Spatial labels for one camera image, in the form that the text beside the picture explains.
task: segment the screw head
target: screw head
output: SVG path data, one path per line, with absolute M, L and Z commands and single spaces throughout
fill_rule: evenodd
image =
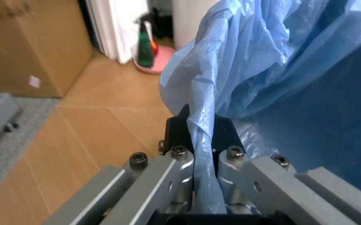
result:
M 134 170 L 143 170 L 148 165 L 148 158 L 144 152 L 133 153 L 129 157 L 130 168 Z
M 173 146 L 170 155 L 177 160 L 185 160 L 187 159 L 187 148 L 183 145 Z
M 288 158 L 286 158 L 280 154 L 272 155 L 271 159 L 285 169 L 287 169 L 288 166 L 290 165 L 290 161 L 288 160 Z
M 226 156 L 230 160 L 241 159 L 244 156 L 244 150 L 239 146 L 229 146 L 226 150 Z
M 160 155 L 163 155 L 164 148 L 165 148 L 165 142 L 164 140 L 160 140 L 158 142 L 158 152 Z

